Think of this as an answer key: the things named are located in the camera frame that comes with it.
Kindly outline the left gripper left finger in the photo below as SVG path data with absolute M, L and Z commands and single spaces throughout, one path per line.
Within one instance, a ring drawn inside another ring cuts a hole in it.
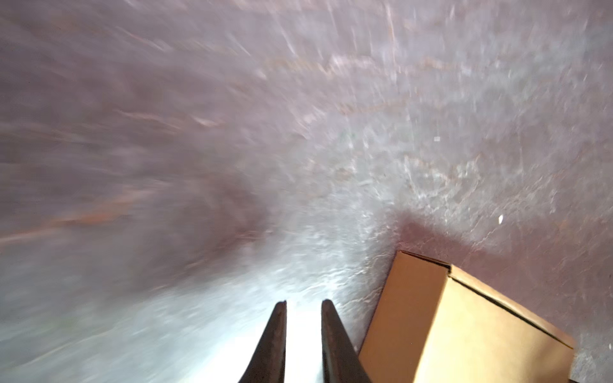
M 284 383 L 287 345 L 287 302 L 276 303 L 239 383 Z

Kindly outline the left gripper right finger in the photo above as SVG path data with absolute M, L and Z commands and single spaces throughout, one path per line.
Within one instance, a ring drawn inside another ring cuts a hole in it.
M 325 383 L 371 383 L 330 299 L 322 302 L 321 335 Z

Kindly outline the brown cardboard box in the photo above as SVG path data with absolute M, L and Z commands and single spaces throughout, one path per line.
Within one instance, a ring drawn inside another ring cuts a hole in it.
M 373 382 L 566 382 L 574 340 L 459 267 L 398 252 L 359 353 Z

